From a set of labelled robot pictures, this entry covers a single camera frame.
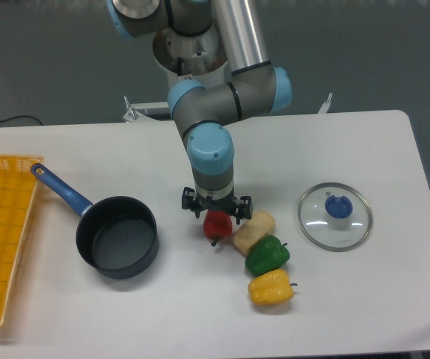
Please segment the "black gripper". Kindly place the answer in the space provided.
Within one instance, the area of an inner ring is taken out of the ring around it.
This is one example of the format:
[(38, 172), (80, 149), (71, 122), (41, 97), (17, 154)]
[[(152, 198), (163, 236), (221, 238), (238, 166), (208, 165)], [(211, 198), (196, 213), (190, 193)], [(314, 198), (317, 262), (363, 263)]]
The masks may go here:
[(201, 188), (194, 190), (185, 187), (182, 191), (181, 207), (193, 212), (196, 218), (200, 217), (201, 212), (207, 210), (233, 214), (237, 224), (242, 220), (251, 220), (253, 216), (251, 196), (237, 198), (233, 188), (230, 191), (205, 191)]

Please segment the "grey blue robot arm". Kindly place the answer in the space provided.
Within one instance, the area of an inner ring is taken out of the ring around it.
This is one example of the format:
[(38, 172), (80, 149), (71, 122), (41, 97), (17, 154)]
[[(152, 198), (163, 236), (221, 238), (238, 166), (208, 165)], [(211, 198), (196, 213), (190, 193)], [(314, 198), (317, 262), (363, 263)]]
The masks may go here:
[(252, 1), (109, 1), (115, 28), (152, 34), (153, 54), (171, 79), (171, 119), (184, 143), (195, 186), (183, 209), (253, 215), (234, 190), (234, 145), (227, 125), (287, 107), (292, 84), (266, 51)]

